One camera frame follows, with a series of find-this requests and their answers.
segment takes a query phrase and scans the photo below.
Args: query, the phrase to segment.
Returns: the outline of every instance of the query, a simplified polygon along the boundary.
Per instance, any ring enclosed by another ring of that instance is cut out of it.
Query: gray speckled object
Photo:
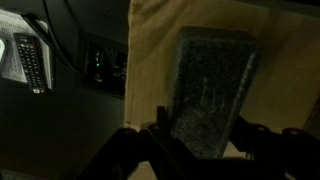
[[[169,122],[199,159],[223,155],[253,79],[260,48],[248,34],[186,27],[181,32]]]

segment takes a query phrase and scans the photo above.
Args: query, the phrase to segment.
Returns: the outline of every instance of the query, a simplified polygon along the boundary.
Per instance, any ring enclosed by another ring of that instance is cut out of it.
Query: gray block
[[[245,32],[182,29],[169,122],[171,134],[197,158],[223,155],[260,54]]]

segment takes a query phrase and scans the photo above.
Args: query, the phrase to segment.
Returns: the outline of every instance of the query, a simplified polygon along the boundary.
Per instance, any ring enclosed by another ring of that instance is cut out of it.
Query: black object
[[[14,33],[18,54],[26,75],[29,89],[35,94],[45,94],[45,78],[41,63],[41,48],[35,37]]]
[[[241,117],[230,140],[246,159],[199,160],[170,135],[164,107],[158,107],[157,123],[147,130],[119,129],[83,173],[83,179],[127,179],[139,162],[149,161],[157,179],[319,179],[320,142],[302,130],[276,134]]]
[[[185,27],[169,102],[171,134],[198,158],[221,157],[261,54],[247,33]]]
[[[125,93],[127,54],[89,43],[82,83],[118,95]]]

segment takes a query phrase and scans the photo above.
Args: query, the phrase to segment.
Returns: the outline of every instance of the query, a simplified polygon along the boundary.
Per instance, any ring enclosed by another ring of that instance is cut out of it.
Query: tv remote
[[[36,38],[21,33],[14,33],[13,36],[29,89],[35,94],[45,94],[46,87],[40,61],[41,48],[37,45]]]

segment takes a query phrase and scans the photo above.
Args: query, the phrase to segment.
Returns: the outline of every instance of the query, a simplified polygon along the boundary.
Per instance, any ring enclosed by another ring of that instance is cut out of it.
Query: paper
[[[46,29],[47,24],[39,21]],[[18,15],[8,11],[0,10],[0,37],[7,41],[8,55],[2,69],[2,77],[15,81],[27,83],[22,64],[17,54],[17,47],[13,38],[13,33],[25,33],[35,37],[38,35],[32,28]],[[43,55],[44,75],[47,82],[47,88],[52,89],[52,70],[49,47],[39,38]]]

